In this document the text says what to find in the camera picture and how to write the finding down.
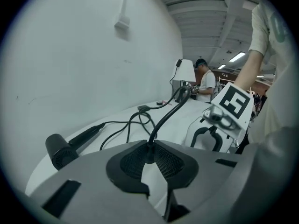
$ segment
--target black power cord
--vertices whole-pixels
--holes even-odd
[[[139,120],[140,120],[140,122],[132,121],[132,119],[133,119],[134,117],[136,117],[137,115],[139,116]],[[155,123],[154,123],[154,121],[152,120],[151,116],[150,116],[148,113],[146,113],[146,112],[140,112],[140,111],[137,113],[137,115],[135,115],[135,116],[132,115],[129,121],[109,121],[109,122],[106,122],[105,124],[107,124],[107,123],[126,123],[126,125],[125,125],[122,129],[120,129],[120,130],[114,132],[113,134],[109,135],[109,136],[103,141],[103,143],[101,144],[101,146],[100,146],[100,150],[103,149],[105,143],[106,143],[110,138],[112,138],[112,137],[115,136],[116,134],[118,134],[118,133],[124,131],[124,130],[127,128],[127,126],[130,126],[130,125],[131,125],[131,123],[133,123],[133,124],[141,124],[141,125],[143,126],[144,130],[145,130],[148,134],[150,134],[149,131],[146,129],[146,127],[145,127],[144,125],[146,125],[146,124],[148,124],[149,122],[151,122],[152,125],[153,125],[153,127],[155,127]],[[148,120],[147,122],[143,123],[143,122],[141,121],[141,115],[146,116],[149,120]],[[127,143],[128,143],[129,135],[130,135],[130,128],[129,128],[128,135],[127,135]]]
[[[147,113],[144,113],[142,115],[149,118],[149,120],[146,123],[142,123],[140,115],[139,115],[140,122],[131,121],[131,123],[141,124],[143,126],[144,130],[150,135],[149,131],[146,129],[146,127],[144,125],[151,121],[151,117]],[[106,124],[109,124],[109,123],[128,124],[128,121],[109,121],[109,122],[101,123],[100,125],[97,125],[97,126],[93,126],[89,129],[83,131],[81,134],[77,135],[75,138],[71,139],[69,141],[69,145],[74,149],[78,149],[83,144],[85,144],[88,140],[90,140],[92,137],[94,137],[100,131],[100,129],[102,129]]]
[[[175,71],[175,73],[174,73],[173,78],[171,78],[171,80],[169,81],[169,84],[170,84],[171,87],[172,87],[172,94],[174,94],[174,89],[173,89],[173,84],[172,84],[171,82],[172,82],[172,80],[174,79],[174,77],[176,76],[177,70],[178,70],[178,66],[176,67],[176,71]]]
[[[149,146],[153,146],[154,143],[154,138],[156,136],[156,134],[158,133],[159,129],[162,127],[162,125],[176,112],[178,111],[189,99],[190,97],[190,89],[187,86],[181,86],[179,87],[176,92],[173,94],[173,96],[170,98],[170,100],[164,104],[164,106],[166,104],[168,104],[169,102],[171,102],[171,100],[173,100],[173,98],[176,96],[176,94],[180,91],[180,90],[185,90],[187,91],[186,96],[172,109],[170,110],[166,115],[164,115],[164,117],[157,123],[157,125],[155,126],[154,130],[152,131],[150,137],[149,137],[149,142],[148,145]]]
[[[176,94],[180,91],[184,89],[185,91],[187,91],[187,95],[182,99],[182,101],[180,103],[178,103],[178,105],[176,105],[172,110],[170,110],[160,121],[157,125],[155,125],[154,121],[151,119],[150,115],[148,113],[146,113],[146,111],[149,111],[149,110],[157,110],[157,109],[161,109],[163,107],[165,107],[166,105],[168,105],[173,99],[174,97],[176,96]],[[112,138],[113,136],[115,136],[116,134],[124,131],[127,127],[128,127],[128,134],[127,134],[127,140],[126,140],[126,143],[129,142],[129,137],[130,137],[130,128],[131,128],[131,123],[138,123],[138,124],[141,124],[143,126],[143,128],[145,129],[145,131],[150,134],[147,129],[144,127],[145,124],[151,122],[154,129],[152,131],[152,133],[150,134],[150,137],[149,137],[149,145],[153,145],[153,141],[154,139],[157,138],[157,133],[158,133],[158,130],[161,128],[161,126],[176,112],[178,111],[188,100],[188,98],[190,97],[191,93],[190,93],[190,89],[187,87],[187,86],[181,86],[179,87],[175,93],[172,95],[172,97],[164,104],[164,105],[161,105],[161,106],[158,106],[158,107],[145,107],[145,108],[142,108],[139,112],[136,112],[134,113],[128,122],[123,122],[123,123],[127,123],[122,129],[114,132],[113,134],[109,135],[104,141],[103,143],[101,144],[100,146],[100,150],[103,149],[105,143],[110,139]],[[149,120],[146,122],[146,123],[142,123],[142,122],[134,122],[132,121],[136,116],[139,116],[139,120],[141,121],[141,117],[140,115],[143,115],[143,116],[146,116],[149,118]]]

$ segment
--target person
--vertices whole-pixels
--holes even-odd
[[[256,108],[256,112],[259,108],[260,101],[261,101],[261,98],[260,98],[259,94],[257,93],[255,98],[254,98],[254,105],[255,105],[255,108]]]
[[[211,96],[216,85],[215,75],[209,69],[204,59],[198,59],[196,61],[195,69],[197,69],[198,74],[203,75],[200,82],[200,87],[196,91],[196,100],[210,104]]]
[[[276,63],[273,84],[280,78],[288,65],[297,61],[292,34],[283,18],[269,1],[260,0],[260,3],[252,10],[252,28],[249,57],[234,83],[244,90],[249,89],[255,82],[262,62],[267,63],[271,56],[274,56]],[[273,104],[269,104],[269,99],[263,103],[263,106],[265,107],[248,131],[249,143],[263,141],[267,134],[282,126]]]
[[[267,100],[267,95],[266,95],[266,92],[267,92],[268,90],[265,90],[265,93],[263,94],[263,96],[261,97],[261,108],[260,108],[260,111],[262,110],[262,107],[263,107],[263,105],[264,105],[264,103],[266,102],[266,100]]]

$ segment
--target table lamp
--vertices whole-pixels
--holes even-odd
[[[172,77],[173,80],[180,81],[180,86],[186,85],[186,82],[196,82],[193,62],[190,60],[182,59],[177,60],[176,66],[173,69]],[[184,90],[181,90],[176,102],[180,102],[183,98]]]

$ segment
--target fluorescent light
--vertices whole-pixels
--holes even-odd
[[[225,64],[222,64],[218,69],[222,69],[223,67],[225,67],[226,65]]]
[[[238,55],[236,55],[235,57],[233,57],[232,59],[229,60],[229,62],[234,62],[236,60],[238,60],[239,58],[241,58],[243,55],[245,55],[244,52],[240,52]]]

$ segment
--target person's arm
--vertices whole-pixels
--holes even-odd
[[[198,93],[201,95],[213,95],[215,85],[216,85],[215,75],[209,72],[206,75],[206,89],[201,91],[199,90]]]
[[[252,42],[250,54],[234,84],[247,91],[259,75],[263,57],[268,48],[269,32],[263,18],[261,5],[252,11]]]
[[[205,90],[198,91],[198,93],[201,95],[212,95],[213,91],[214,91],[214,88],[207,88]]]
[[[198,85],[193,85],[193,86],[192,86],[192,89],[191,89],[191,94],[196,95],[197,92],[198,92]]]
[[[249,90],[260,72],[262,61],[263,55],[260,52],[250,51],[249,57],[234,84],[245,91]]]

